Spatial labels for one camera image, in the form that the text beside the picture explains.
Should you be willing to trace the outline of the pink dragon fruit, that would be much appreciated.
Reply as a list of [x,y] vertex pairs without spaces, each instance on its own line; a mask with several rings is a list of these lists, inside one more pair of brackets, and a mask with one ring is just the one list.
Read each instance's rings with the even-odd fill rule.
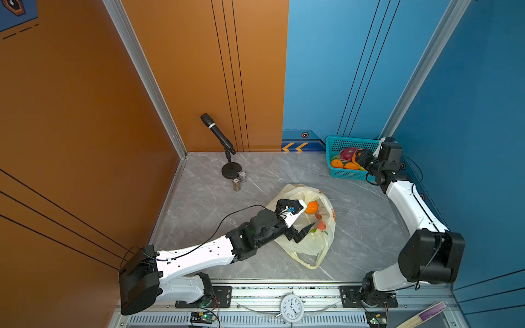
[[345,148],[341,150],[340,152],[338,152],[336,155],[332,156],[331,160],[333,161],[337,159],[339,161],[342,161],[343,163],[351,162],[357,150],[358,148],[356,147]]

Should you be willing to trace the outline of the yellowish printed plastic bag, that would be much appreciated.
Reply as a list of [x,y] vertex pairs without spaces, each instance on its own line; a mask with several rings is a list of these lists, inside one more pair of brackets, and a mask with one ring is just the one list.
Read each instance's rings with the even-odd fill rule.
[[300,242],[288,241],[279,238],[276,243],[299,264],[307,269],[317,269],[326,257],[333,241],[336,230],[336,214],[328,197],[319,189],[307,187],[304,184],[287,184],[277,196],[267,205],[268,209],[275,209],[279,199],[317,201],[319,211],[314,215],[302,213],[294,223],[297,230],[308,224],[315,223],[313,229]]

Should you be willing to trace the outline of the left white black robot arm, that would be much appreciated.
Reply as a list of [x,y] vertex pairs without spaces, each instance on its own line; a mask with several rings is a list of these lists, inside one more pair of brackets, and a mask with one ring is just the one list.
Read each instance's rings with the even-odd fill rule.
[[121,315],[137,314],[157,301],[208,305],[215,294],[205,269],[251,258],[281,236],[299,243],[310,227],[297,230],[293,224],[307,207],[301,200],[279,200],[275,210],[263,208],[249,222],[201,245],[172,251],[140,248],[119,270]]

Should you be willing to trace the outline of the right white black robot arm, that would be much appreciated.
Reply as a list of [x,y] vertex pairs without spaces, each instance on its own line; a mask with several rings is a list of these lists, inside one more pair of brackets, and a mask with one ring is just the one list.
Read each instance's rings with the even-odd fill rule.
[[369,307],[387,306],[397,291],[418,290],[422,283],[454,283],[466,247],[463,236],[451,232],[425,204],[402,155],[402,147],[388,137],[376,150],[359,149],[354,156],[393,204],[410,236],[397,263],[363,278],[357,298]]

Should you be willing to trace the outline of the teal plastic basket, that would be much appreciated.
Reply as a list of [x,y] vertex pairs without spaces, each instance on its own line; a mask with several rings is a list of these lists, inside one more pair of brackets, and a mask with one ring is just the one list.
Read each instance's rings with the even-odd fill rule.
[[351,180],[366,180],[366,170],[355,159],[358,150],[377,150],[380,142],[374,139],[329,136],[325,152],[331,177]]

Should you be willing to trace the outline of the clear small jar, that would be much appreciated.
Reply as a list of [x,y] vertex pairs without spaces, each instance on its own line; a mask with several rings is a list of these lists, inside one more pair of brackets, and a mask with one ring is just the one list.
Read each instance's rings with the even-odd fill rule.
[[240,171],[239,172],[239,180],[241,183],[245,183],[247,181],[247,174],[245,171]]

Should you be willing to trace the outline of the brown small jar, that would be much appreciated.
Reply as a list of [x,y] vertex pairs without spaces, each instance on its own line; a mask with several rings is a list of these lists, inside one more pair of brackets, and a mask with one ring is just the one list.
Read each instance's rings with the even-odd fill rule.
[[235,192],[238,192],[241,190],[241,181],[238,178],[234,178],[232,180],[232,188]]

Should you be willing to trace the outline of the white analog clock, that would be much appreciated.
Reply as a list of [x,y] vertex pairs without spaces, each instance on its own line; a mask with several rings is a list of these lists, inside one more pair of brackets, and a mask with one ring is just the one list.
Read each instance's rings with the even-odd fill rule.
[[285,295],[280,303],[280,316],[290,324],[300,322],[305,315],[301,298],[293,293]]

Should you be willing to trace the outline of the black microphone on stand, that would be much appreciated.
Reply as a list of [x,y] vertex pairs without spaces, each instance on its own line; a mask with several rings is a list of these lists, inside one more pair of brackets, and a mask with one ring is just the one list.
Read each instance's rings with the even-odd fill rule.
[[237,152],[232,142],[221,132],[217,127],[215,121],[209,114],[204,113],[201,115],[200,119],[205,124],[205,126],[213,133],[214,136],[219,140],[221,145],[224,148],[225,156],[227,159],[227,164],[225,164],[221,169],[221,174],[226,179],[236,179],[239,177],[239,173],[242,171],[242,166],[237,162],[232,161],[232,155],[235,155]]

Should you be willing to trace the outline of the circuit board right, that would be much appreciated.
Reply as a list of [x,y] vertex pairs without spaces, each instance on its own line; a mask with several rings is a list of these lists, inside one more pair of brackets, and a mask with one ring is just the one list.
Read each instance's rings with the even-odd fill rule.
[[385,312],[365,312],[365,315],[370,328],[387,328],[388,319]]

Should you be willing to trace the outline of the green circuit board left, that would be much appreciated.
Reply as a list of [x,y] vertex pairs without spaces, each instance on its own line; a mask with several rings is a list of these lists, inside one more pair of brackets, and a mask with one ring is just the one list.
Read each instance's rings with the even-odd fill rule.
[[189,327],[219,327],[219,321],[211,312],[192,312],[188,325]]

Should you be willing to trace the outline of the purple beige booklet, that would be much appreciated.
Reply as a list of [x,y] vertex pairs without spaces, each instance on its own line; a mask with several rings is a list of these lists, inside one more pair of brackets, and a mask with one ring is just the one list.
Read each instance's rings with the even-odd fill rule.
[[447,305],[443,302],[437,302],[417,315],[409,318],[407,321],[398,325],[397,328],[415,328],[422,325],[426,321],[436,317],[447,309]]

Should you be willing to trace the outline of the aluminium front rail frame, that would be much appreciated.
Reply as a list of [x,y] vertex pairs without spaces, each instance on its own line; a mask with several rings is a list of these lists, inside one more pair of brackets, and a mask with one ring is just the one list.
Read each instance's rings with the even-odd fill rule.
[[344,282],[218,280],[206,310],[175,301],[138,314],[117,309],[110,327],[469,327],[447,286],[408,288],[369,307]]

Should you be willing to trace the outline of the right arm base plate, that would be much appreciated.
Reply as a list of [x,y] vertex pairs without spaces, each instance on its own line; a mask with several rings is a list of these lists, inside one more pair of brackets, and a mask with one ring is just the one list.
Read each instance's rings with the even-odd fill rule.
[[339,287],[344,308],[397,308],[399,303],[393,292],[363,291],[361,286]]

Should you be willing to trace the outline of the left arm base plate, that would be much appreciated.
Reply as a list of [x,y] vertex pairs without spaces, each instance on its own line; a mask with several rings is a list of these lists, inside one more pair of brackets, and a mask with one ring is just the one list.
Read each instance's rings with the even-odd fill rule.
[[213,285],[213,293],[203,296],[202,299],[194,303],[177,301],[176,308],[206,308],[206,309],[223,309],[229,308],[232,301],[232,286]]

